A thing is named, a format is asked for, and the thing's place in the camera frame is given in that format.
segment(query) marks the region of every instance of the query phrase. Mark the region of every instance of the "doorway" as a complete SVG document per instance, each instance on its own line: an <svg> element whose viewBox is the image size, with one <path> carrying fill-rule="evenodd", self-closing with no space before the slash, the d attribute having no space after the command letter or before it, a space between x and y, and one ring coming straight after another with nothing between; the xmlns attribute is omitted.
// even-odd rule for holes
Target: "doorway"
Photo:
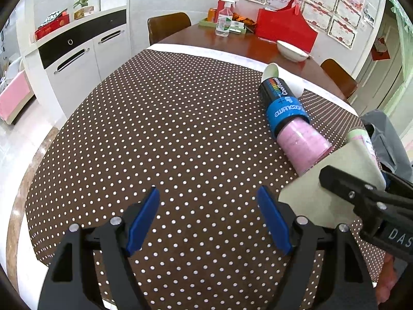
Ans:
<svg viewBox="0 0 413 310"><path fill-rule="evenodd" d="M377 108L383 109L403 82L399 28L391 7L392 4L387 1L377 34L377 38L385 39L390 59L373 61L370 54L356 78L359 86L349 99L359 115Z"/></svg>

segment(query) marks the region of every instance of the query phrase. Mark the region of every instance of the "white bowl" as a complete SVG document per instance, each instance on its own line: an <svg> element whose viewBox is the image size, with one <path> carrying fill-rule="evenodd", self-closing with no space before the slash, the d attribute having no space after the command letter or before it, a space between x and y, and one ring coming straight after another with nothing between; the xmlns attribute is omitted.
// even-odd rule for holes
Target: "white bowl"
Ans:
<svg viewBox="0 0 413 310"><path fill-rule="evenodd" d="M309 55L296 46L283 41L277 41L278 51L287 59L294 62L305 61Z"/></svg>

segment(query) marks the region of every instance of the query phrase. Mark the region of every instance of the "rainbow label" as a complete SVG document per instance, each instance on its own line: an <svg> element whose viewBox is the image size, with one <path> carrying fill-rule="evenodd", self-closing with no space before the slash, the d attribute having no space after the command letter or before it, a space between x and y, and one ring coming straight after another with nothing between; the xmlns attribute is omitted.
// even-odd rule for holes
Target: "rainbow label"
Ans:
<svg viewBox="0 0 413 310"><path fill-rule="evenodd" d="M270 86L269 90L271 90L272 94L277 98L294 96L286 83L279 78L269 78L265 82Z"/></svg>

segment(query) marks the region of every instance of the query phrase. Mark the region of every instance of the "potted plant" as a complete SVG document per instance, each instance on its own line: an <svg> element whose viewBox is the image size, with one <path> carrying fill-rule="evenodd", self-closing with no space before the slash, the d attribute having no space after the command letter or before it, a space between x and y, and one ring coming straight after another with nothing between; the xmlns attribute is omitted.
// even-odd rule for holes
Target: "potted plant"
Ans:
<svg viewBox="0 0 413 310"><path fill-rule="evenodd" d="M76 2L73 5L73 8L81 6L78 11L75 11L74 19L78 20L79 18L85 17L87 15L93 14L94 6L89 6L89 0L75 0Z"/></svg>

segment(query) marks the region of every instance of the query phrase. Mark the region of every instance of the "brown tablecloth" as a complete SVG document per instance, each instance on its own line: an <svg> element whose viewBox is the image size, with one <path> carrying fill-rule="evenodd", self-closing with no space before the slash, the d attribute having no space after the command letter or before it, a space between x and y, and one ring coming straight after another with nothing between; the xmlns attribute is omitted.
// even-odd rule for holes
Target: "brown tablecloth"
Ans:
<svg viewBox="0 0 413 310"><path fill-rule="evenodd" d="M50 262L70 224L101 225L156 185L158 216L131 258L152 308L265 307L288 258L272 244L255 192L267 185L277 194L297 175L269 132L260 79L234 64L152 50L110 75L70 117L35 175L26 213L37 258ZM307 90L300 100L336 148L362 124ZM375 279L383 253L358 241ZM95 258L102 296L113 301L102 256ZM303 308L321 264L319 252Z"/></svg>

